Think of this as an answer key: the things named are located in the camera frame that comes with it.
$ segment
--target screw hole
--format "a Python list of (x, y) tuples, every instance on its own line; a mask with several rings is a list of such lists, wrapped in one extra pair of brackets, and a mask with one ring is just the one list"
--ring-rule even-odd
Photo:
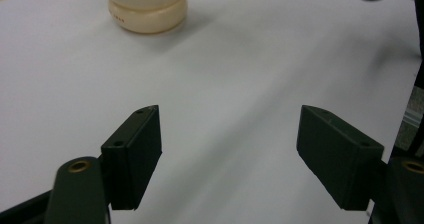
[(72, 163), (68, 171), (71, 173), (78, 173), (87, 170), (90, 167), (90, 163), (88, 161), (77, 161)]
[(123, 141), (117, 141), (117, 142), (113, 143), (113, 146), (116, 146), (116, 147), (121, 147), (123, 145), (124, 145)]
[(405, 161), (403, 162), (403, 166), (409, 171), (416, 172), (419, 174), (424, 174), (424, 166), (421, 163)]

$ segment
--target white table surface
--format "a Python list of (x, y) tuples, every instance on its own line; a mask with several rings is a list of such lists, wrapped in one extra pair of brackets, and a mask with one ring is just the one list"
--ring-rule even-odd
[(298, 156), (300, 108), (339, 115), (387, 160), (420, 63), (411, 0), (189, 0), (156, 36), (123, 30), (106, 3), (0, 2), (0, 210), (159, 104), (164, 153), (113, 223), (367, 223)]

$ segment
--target black bracket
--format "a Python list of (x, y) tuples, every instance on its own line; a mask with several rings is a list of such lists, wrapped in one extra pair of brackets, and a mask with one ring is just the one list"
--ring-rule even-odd
[(382, 223), (424, 223), (424, 163), (402, 157), (385, 164), (383, 149), (333, 113), (302, 107), (297, 150), (340, 208), (365, 211), (372, 199)]
[(109, 203), (136, 209), (162, 154), (159, 107), (135, 111), (101, 150), (63, 164), (51, 191), (0, 213), (0, 223), (106, 224)]

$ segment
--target white surface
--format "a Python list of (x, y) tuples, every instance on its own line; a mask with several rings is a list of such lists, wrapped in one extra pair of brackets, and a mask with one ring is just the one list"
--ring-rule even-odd
[(7, 0), (0, 17), (0, 210), (159, 104), (164, 153), (122, 224), (367, 223), (298, 156), (300, 108), (391, 149), (420, 62), (411, 0), (189, 0), (160, 36), (117, 26), (107, 0)]

